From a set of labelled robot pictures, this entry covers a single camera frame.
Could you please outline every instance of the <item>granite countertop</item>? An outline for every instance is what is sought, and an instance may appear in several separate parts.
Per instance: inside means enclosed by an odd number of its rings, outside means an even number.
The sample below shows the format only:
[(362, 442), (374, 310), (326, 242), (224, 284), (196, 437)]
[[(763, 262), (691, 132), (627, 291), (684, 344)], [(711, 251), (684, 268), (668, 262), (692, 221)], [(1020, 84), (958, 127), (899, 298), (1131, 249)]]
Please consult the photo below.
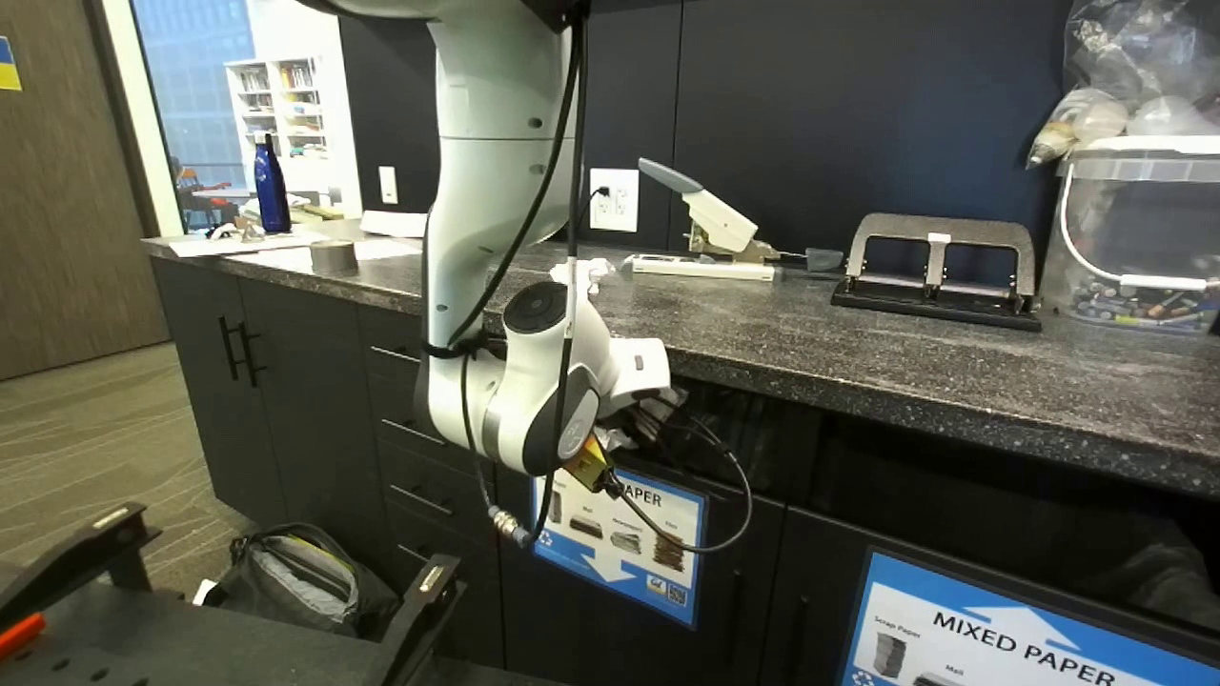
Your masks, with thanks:
[[(418, 242), (359, 242), (359, 274), (307, 251), (224, 256), (219, 269), (374, 310), (423, 311)], [(518, 259), (507, 291), (561, 251)], [(826, 281), (692, 281), (618, 269), (593, 298), (613, 336), (660, 336), (674, 373), (916, 428), (974, 446), (1220, 498), (1220, 339), (1045, 316), (1000, 331), (834, 310)]]

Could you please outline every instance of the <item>cable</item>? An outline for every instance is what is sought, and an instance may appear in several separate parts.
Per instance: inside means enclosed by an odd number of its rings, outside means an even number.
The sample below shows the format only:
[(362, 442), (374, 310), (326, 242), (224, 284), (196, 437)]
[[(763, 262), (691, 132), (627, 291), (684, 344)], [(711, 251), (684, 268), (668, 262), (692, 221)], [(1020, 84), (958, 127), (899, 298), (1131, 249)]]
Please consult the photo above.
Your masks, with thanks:
[[(574, 95), (574, 84), (584, 87), (584, 23), (570, 23), (570, 66), (566, 66), (566, 95)], [(574, 178), (570, 178), (570, 218), (566, 218), (566, 336), (564, 336), (564, 352), (561, 352), (561, 378), (555, 378), (555, 411), (552, 411), (552, 437), (547, 446), (561, 446), (561, 436), (564, 436), (564, 400), (566, 400), (566, 364), (570, 364), (570, 336), (574, 336), (574, 256), (578, 256), (578, 235), (574, 235), (574, 211), (578, 211), (578, 199), (584, 199), (584, 164), (578, 164), (578, 154), (574, 154)], [(552, 504), (552, 479), (555, 479), (555, 469), (546, 471), (542, 479), (542, 508), (537, 508), (537, 518), (528, 525), (528, 538), (524, 538), (524, 549), (532, 549), (532, 540), (542, 538), (546, 530), (546, 513), (547, 513), (547, 504)]]
[[(546, 164), (546, 178), (528, 201), (528, 215), (518, 227), (518, 235), (510, 239), (499, 269), (490, 274), (489, 291), (480, 292), (480, 301), (472, 306), (472, 311), (460, 320), (460, 329), (449, 336), (449, 345), (476, 323), (476, 316), (489, 310), (490, 292), (499, 291), (510, 259), (518, 256), (521, 239), (528, 235), (528, 225), (547, 195), (547, 182), (552, 182), (552, 170), (561, 164), (561, 147), (564, 147), (564, 132), (566, 132), (566, 113), (570, 113), (570, 95), (574, 95), (574, 75), (584, 71), (584, 23), (570, 23), (570, 58), (566, 58), (566, 75), (564, 75), (564, 95), (561, 95), (561, 123), (555, 123), (555, 142), (552, 142), (552, 154), (547, 154), (547, 164)], [(564, 418), (564, 392), (566, 392), (566, 364), (570, 364), (570, 331), (574, 331), (574, 218), (566, 218), (566, 262), (570, 262), (570, 279), (566, 279), (566, 336), (564, 336), (564, 352), (561, 352), (561, 378), (555, 378), (555, 405), (552, 405), (552, 446), (561, 446), (561, 418)], [(472, 442), (472, 424), (470, 424), (470, 353), (460, 353), (460, 428), (463, 428), (463, 446), (476, 451)], [(476, 479), (480, 479), (480, 494), (484, 494), (484, 508), (489, 508), (489, 518), (496, 522), (499, 535), (507, 535), (510, 540), (518, 540), (521, 549), (532, 549), (532, 540), (542, 538), (546, 530), (546, 509), (547, 509), (547, 498), (552, 498), (552, 469), (546, 471), (546, 484), (542, 484), (542, 509), (537, 518), (528, 522), (528, 530), (518, 525), (518, 518), (504, 508), (496, 508), (490, 498), (490, 486), (489, 486), (489, 471), (484, 466), (476, 466)]]
[(521, 242), (524, 242), (524, 235), (528, 235), (528, 227), (532, 227), (532, 218), (537, 218), (537, 211), (542, 211), (542, 201), (546, 201), (546, 195), (547, 195), (547, 182), (552, 182), (552, 174), (555, 174), (555, 166), (561, 166), (561, 154), (564, 154), (564, 132), (566, 132), (566, 113), (570, 113), (570, 95), (574, 95), (574, 75), (578, 75), (578, 71), (584, 71), (584, 23), (574, 20), (574, 23), (570, 23), (570, 58), (566, 58), (566, 75), (564, 75), (564, 95), (561, 95), (561, 123), (555, 123), (555, 142), (552, 142), (552, 147), (547, 147), (546, 174), (542, 174), (542, 182), (537, 182), (537, 195), (532, 195), (532, 201), (528, 201), (528, 215), (524, 215), (518, 235), (513, 235), (510, 249), (504, 251), (504, 259), (499, 259), (489, 291), (480, 292), (480, 301), (463, 311), (463, 320), (460, 320), (457, 331), (449, 336), (449, 345), (454, 345), (460, 336), (470, 336), (470, 329), (484, 316), (484, 310), (489, 310), (489, 301), (496, 298), (496, 291), (499, 291), (510, 259), (521, 251)]
[(749, 477), (745, 477), (745, 469), (740, 466), (740, 457), (719, 442), (719, 436), (710, 432), (696, 417), (691, 417), (691, 424), (725, 453), (725, 461), (735, 469), (740, 486), (743, 486), (743, 494), (745, 494), (745, 513), (740, 518), (740, 525), (735, 525), (725, 540), (684, 546), (681, 538), (668, 535), (668, 530), (654, 525), (654, 522), (648, 518), (648, 509), (620, 486), (618, 471), (606, 477), (606, 490), (611, 490), (613, 498), (620, 498), (648, 530), (654, 530), (660, 538), (674, 540), (681, 551), (711, 556), (711, 551), (730, 549), (730, 546), (749, 530), (749, 522), (756, 522), (756, 486), (749, 486)]
[[(463, 428), (463, 451), (476, 453), (472, 446), (472, 428), (470, 428), (470, 353), (460, 353), (460, 428)], [(484, 494), (484, 508), (496, 508), (490, 498), (490, 486), (489, 486), (489, 471), (484, 471), (484, 461), (476, 457), (472, 461), (476, 477), (480, 477), (480, 494)]]

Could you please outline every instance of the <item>drawer handle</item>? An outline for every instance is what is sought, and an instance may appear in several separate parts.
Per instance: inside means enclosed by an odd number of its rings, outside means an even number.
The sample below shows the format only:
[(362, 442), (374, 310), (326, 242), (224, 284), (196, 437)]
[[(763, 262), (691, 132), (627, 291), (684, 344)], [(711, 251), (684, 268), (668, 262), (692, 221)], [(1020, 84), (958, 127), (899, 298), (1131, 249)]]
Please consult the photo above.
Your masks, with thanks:
[(407, 352), (399, 352), (399, 345), (368, 345), (374, 353), (382, 353), (382, 358), (395, 358), (395, 363), (410, 363), (410, 364), (418, 364), (418, 358), (416, 353), (407, 353)]
[(804, 634), (809, 634), (809, 594), (801, 594), (795, 615), (792, 615), (792, 638), (789, 638), (789, 682), (795, 682), (795, 671), (804, 662)]
[(410, 546), (404, 546), (404, 540), (395, 540), (391, 549), (404, 551), (404, 556), (425, 559), (423, 549), (410, 549)]
[(423, 508), (432, 508), (432, 509), (437, 509), (437, 513), (446, 513), (446, 518), (454, 518), (457, 509), (454, 508), (446, 508), (446, 504), (434, 504), (434, 498), (425, 498), (423, 490), (416, 490), (416, 486), (399, 486), (399, 484), (390, 484), (395, 494), (404, 494), (404, 498), (416, 498), (416, 504), (423, 504)]
[(219, 344), (224, 344), (224, 363), (230, 363), (230, 378), (237, 382), (237, 353), (232, 353), (232, 329), (230, 329), (230, 320), (224, 316), (218, 316), (218, 323), (219, 323)]
[(391, 428), (391, 432), (410, 436), (410, 437), (432, 442), (432, 446), (446, 446), (446, 442), (437, 442), (437, 437), (432, 437), (432, 436), (423, 436), (423, 432), (416, 432), (416, 428), (407, 428), (399, 418), (390, 418), (390, 417), (382, 417), (382, 428)]
[(735, 638), (740, 638), (743, 589), (745, 589), (743, 566), (730, 566), (728, 622), (725, 622), (725, 645), (719, 645), (725, 666), (730, 666), (730, 655), (735, 655), (730, 649), (735, 649)]

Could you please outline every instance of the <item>gray floor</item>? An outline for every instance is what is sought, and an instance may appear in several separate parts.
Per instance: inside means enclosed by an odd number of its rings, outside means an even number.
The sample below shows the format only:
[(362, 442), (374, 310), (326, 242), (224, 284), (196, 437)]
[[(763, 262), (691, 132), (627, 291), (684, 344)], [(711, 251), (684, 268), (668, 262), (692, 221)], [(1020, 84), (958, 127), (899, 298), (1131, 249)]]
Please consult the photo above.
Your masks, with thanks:
[(175, 345), (0, 385), (0, 563), (29, 563), (115, 504), (144, 504), (165, 530), (144, 549), (156, 588), (224, 570), (245, 522), (209, 490)]

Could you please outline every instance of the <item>blue sign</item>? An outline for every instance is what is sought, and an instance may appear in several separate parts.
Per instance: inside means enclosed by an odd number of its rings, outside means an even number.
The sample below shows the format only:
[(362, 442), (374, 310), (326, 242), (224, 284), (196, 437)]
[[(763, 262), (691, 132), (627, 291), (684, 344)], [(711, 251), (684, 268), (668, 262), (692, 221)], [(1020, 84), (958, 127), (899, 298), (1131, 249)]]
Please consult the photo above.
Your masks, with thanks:
[(1148, 639), (871, 551), (847, 686), (1214, 686)]
[(532, 556), (566, 566), (613, 594), (643, 602), (663, 617), (692, 627), (696, 556), (674, 546), (674, 538), (684, 546), (700, 540), (705, 494), (637, 471), (618, 477), (627, 498), (669, 538), (660, 538), (620, 498), (585, 490), (566, 471), (555, 471), (546, 530), (532, 546)]

